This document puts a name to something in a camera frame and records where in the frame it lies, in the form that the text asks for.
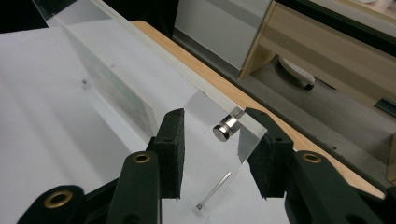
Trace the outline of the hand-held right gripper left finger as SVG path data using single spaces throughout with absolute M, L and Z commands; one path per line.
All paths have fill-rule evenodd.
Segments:
M 183 108 L 166 113 L 149 143 L 148 150 L 158 157 L 163 199 L 180 198 L 185 160 L 184 115 Z

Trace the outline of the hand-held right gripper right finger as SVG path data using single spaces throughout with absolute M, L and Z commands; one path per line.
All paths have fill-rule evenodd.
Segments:
M 286 164 L 294 152 L 293 141 L 266 113 L 254 108 L 247 108 L 246 112 L 267 129 L 247 159 L 250 173 L 264 199 L 282 198 L 286 191 Z

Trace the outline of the silver standoff cap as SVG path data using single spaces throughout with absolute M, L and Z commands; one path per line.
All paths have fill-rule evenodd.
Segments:
M 219 124 L 213 127 L 213 134 L 221 142 L 227 142 L 241 128 L 239 120 L 243 115 L 244 111 L 242 109 L 235 108 Z

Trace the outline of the clear acrylic frame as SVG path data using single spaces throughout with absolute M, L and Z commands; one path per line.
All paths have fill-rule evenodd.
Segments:
M 126 82 L 153 109 L 158 131 L 166 113 L 183 108 L 185 160 L 179 199 L 164 199 L 166 222 L 200 224 L 253 223 L 262 216 L 259 192 L 248 174 L 248 157 L 265 128 L 222 92 L 125 20 L 103 0 L 33 0 L 49 28 L 72 50 L 82 66 L 82 81 L 119 123 L 117 135 L 132 142 L 129 126 L 89 82 L 64 28 L 72 31 L 106 64 L 115 66 Z M 213 127 L 235 108 L 244 111 L 241 128 L 221 142 Z M 140 137 L 150 142 L 150 138 Z M 196 205 L 228 173 L 232 175 L 202 210 Z

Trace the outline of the thin metal pin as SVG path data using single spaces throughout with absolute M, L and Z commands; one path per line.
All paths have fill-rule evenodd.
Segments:
M 210 190 L 207 195 L 196 205 L 198 210 L 202 210 L 211 197 L 221 188 L 221 186 L 227 181 L 227 179 L 232 175 L 232 172 L 228 172 L 215 186 Z

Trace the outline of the wooden table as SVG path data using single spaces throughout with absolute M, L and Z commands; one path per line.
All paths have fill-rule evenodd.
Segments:
M 217 72 L 209 68 L 202 61 L 184 50 L 173 40 L 156 30 L 150 24 L 145 21 L 132 21 L 132 25 L 135 26 L 142 33 L 144 33 L 148 39 L 156 42 L 166 52 L 172 54 L 184 65 L 187 65 L 192 71 L 194 71 L 197 75 L 207 81 L 212 87 L 224 93 L 237 105 L 241 106 L 242 108 L 252 107 L 267 113 L 276 122 L 276 124 L 280 128 L 282 128 L 283 131 L 293 140 L 295 149 L 309 150 L 323 155 L 332 163 L 335 169 L 352 187 L 363 190 L 381 199 L 385 197 L 384 191 L 382 189 L 375 187 L 372 183 L 368 182 L 360 175 L 354 173 L 339 160 L 335 159 L 329 153 L 325 152 L 321 147 L 307 139 L 294 128 L 290 127 L 289 124 L 287 124 L 285 121 L 274 115 L 267 108 L 260 105 L 250 96 L 239 90 L 234 84 L 230 83 Z

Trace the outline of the power strip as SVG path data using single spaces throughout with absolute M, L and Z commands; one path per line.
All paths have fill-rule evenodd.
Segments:
M 303 68 L 299 67 L 295 63 L 290 62 L 289 60 L 280 57 L 279 62 L 282 67 L 292 76 L 298 78 L 303 83 L 305 83 L 305 89 L 307 91 L 311 91 L 315 86 L 315 77 L 305 71 Z

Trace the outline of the light wooden cabinet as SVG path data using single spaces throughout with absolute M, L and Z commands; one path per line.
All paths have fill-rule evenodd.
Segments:
M 283 57 L 315 77 L 305 83 Z M 358 174 L 389 186 L 396 173 L 396 57 L 272 0 L 239 75 L 251 92 Z

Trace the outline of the dark rectangular desk fitting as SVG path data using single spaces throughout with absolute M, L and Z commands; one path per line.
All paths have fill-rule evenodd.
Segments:
M 375 104 L 375 107 L 396 118 L 396 103 L 390 99 L 383 97 Z

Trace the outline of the white cabinet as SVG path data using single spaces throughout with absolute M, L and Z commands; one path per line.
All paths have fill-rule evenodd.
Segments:
M 241 70 L 272 0 L 179 0 L 176 28 Z

